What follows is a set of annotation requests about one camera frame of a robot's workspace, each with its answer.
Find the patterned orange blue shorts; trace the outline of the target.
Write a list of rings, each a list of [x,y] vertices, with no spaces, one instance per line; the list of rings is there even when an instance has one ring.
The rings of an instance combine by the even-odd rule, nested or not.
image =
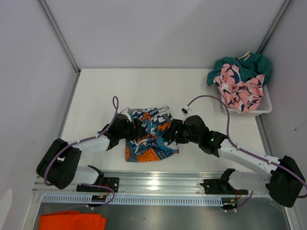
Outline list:
[[[176,142],[162,137],[173,120],[169,106],[130,110],[131,118],[137,118],[142,123],[144,136],[126,140],[125,160],[127,162],[160,161],[179,153]]]

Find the pink patterned shorts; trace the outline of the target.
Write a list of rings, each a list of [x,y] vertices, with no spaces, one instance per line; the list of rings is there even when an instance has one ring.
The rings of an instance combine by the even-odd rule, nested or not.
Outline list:
[[[249,113],[256,110],[264,95],[263,82],[265,76],[260,74],[243,82],[239,67],[224,64],[219,76],[213,82],[218,87],[226,106],[230,109]]]

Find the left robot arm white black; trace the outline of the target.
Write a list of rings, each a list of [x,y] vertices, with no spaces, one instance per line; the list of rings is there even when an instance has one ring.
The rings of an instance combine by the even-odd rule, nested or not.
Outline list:
[[[54,140],[36,168],[36,173],[48,186],[62,190],[70,184],[87,185],[98,192],[104,187],[103,173],[94,166],[79,166],[79,161],[95,153],[108,151],[119,141],[134,140],[146,135],[136,118],[117,114],[96,135],[68,143]]]

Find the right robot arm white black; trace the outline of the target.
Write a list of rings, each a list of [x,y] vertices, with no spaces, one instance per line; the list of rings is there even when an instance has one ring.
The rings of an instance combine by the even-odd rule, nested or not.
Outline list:
[[[250,190],[268,194],[284,207],[293,207],[301,198],[300,192],[306,184],[296,161],[289,157],[276,158],[239,147],[230,137],[209,130],[198,115],[184,121],[174,119],[163,138],[178,144],[195,143],[206,154],[238,163],[251,173],[227,169],[226,177],[219,181],[224,193],[233,190]]]

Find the teal green shorts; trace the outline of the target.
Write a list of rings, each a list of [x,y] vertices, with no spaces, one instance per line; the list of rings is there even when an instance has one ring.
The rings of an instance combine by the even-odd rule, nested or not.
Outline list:
[[[224,57],[215,62],[213,69],[207,75],[207,85],[213,85],[215,77],[221,74],[224,64],[235,65],[239,68],[241,81],[246,82],[257,75],[264,75],[263,85],[266,85],[272,76],[270,60],[262,54],[245,53],[238,58]]]

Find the folded orange shorts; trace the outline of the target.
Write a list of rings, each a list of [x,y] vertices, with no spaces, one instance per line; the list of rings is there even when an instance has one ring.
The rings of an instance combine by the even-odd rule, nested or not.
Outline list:
[[[42,215],[39,230],[104,230],[106,218],[100,214],[69,210]]]

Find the white plastic basket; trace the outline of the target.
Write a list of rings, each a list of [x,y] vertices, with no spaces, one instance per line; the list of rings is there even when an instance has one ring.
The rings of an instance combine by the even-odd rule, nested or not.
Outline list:
[[[271,111],[272,111],[272,103],[271,103],[270,95],[269,95],[268,88],[266,85],[263,87],[263,96],[256,110],[253,110],[251,112],[240,112],[234,109],[229,109],[229,113],[231,115],[244,115],[244,116],[253,116],[253,117],[256,117],[261,114],[268,114]]]

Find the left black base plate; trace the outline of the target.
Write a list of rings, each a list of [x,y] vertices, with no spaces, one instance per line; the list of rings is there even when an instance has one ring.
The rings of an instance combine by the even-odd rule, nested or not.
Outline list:
[[[108,193],[110,192],[108,189],[102,188],[108,187],[112,189],[115,193],[118,192],[119,188],[119,181],[120,179],[118,177],[104,177],[103,179],[98,179],[94,186],[85,186],[83,184],[77,185],[76,191],[77,192],[88,192],[88,193]]]

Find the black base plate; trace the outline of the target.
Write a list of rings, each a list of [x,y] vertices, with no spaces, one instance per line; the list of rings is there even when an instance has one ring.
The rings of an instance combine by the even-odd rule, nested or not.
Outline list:
[[[98,179],[94,186],[85,186],[83,184],[77,185],[76,191],[77,192],[88,192],[88,193],[108,193],[110,192],[108,189],[102,188],[108,187],[112,189],[115,193],[118,192],[119,188],[119,181],[120,179],[118,177],[104,177],[103,179]]]
[[[245,189],[236,190],[227,181],[220,179],[204,179],[200,186],[207,195],[247,195]]]

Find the aluminium mounting rail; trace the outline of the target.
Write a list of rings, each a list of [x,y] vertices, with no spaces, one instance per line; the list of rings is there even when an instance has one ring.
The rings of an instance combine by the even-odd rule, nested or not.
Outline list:
[[[200,185],[204,179],[218,179],[221,172],[116,172],[105,177],[118,177],[118,195],[137,196],[197,196],[204,195]]]

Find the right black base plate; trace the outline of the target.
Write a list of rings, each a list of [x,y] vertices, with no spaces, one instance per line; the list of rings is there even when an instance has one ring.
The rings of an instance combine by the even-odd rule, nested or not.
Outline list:
[[[207,195],[247,195],[245,189],[236,190],[227,181],[220,179],[204,179],[200,186]]]

